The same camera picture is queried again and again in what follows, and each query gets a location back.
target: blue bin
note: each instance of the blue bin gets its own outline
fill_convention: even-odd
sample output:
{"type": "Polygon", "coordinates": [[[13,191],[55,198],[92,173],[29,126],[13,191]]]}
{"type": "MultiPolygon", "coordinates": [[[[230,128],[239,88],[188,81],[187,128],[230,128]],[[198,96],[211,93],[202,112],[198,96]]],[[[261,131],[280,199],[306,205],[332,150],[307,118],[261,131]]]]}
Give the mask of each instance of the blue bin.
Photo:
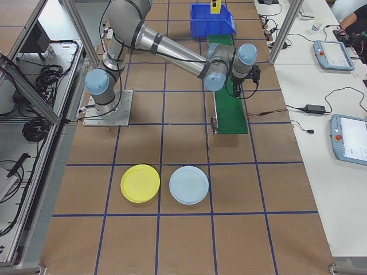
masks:
{"type": "Polygon", "coordinates": [[[210,4],[191,4],[190,30],[193,38],[236,33],[235,21],[229,10],[222,5],[219,14],[211,14],[210,4]]]}

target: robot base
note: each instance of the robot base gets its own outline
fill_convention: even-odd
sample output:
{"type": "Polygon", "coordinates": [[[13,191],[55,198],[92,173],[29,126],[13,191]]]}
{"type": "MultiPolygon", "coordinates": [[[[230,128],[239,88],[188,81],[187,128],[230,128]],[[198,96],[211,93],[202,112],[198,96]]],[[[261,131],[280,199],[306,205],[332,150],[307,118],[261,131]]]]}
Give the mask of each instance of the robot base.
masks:
{"type": "MultiPolygon", "coordinates": [[[[120,90],[115,90],[117,97],[120,96],[120,90]]],[[[121,109],[115,112],[112,111],[108,116],[94,117],[90,119],[85,119],[83,121],[83,126],[85,127],[110,127],[110,126],[128,126],[130,120],[131,102],[133,90],[122,90],[121,94],[121,109]]],[[[94,100],[91,97],[88,105],[94,104],[94,100]]],[[[88,116],[98,116],[95,108],[87,109],[85,117],[88,116]]]]}

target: robotic arm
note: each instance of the robotic arm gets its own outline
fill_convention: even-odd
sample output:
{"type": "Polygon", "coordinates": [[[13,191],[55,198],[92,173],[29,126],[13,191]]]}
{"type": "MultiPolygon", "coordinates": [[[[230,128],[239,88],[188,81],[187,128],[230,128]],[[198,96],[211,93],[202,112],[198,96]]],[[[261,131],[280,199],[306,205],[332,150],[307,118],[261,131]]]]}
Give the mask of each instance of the robotic arm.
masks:
{"type": "Polygon", "coordinates": [[[151,5],[151,0],[115,0],[110,4],[108,20],[114,36],[103,55],[103,63],[86,77],[86,86],[100,112],[109,112],[118,105],[113,87],[124,70],[127,49],[143,49],[158,54],[202,79],[205,88],[210,91],[219,91],[226,83],[227,76],[230,76],[233,96],[239,97],[240,84],[252,77],[254,70],[258,72],[258,83],[260,71],[254,65],[257,57],[255,46],[244,44],[236,49],[233,46],[210,44],[208,57],[205,58],[150,29],[144,20],[151,5]]]}

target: paper cup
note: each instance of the paper cup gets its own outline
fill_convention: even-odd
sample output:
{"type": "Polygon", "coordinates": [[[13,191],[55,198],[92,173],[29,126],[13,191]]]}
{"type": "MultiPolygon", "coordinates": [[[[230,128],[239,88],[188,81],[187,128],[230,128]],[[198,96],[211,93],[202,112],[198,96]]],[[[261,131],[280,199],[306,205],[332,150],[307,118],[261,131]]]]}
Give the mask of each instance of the paper cup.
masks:
{"type": "Polygon", "coordinates": [[[316,18],[311,29],[317,32],[321,28],[322,24],[323,24],[323,19],[316,18]]]}

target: green conveyor belt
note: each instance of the green conveyor belt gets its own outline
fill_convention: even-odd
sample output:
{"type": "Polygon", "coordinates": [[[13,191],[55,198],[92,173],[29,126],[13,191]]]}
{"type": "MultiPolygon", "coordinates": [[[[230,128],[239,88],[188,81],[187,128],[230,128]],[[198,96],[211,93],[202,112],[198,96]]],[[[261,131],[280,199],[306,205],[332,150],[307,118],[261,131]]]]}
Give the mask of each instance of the green conveyor belt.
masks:
{"type": "MultiPolygon", "coordinates": [[[[221,43],[232,46],[230,35],[210,35],[209,43],[221,43]]],[[[227,89],[233,94],[233,83],[227,80],[227,89]]],[[[214,93],[217,115],[218,134],[248,133],[242,100],[230,97],[225,87],[214,93]]]]}

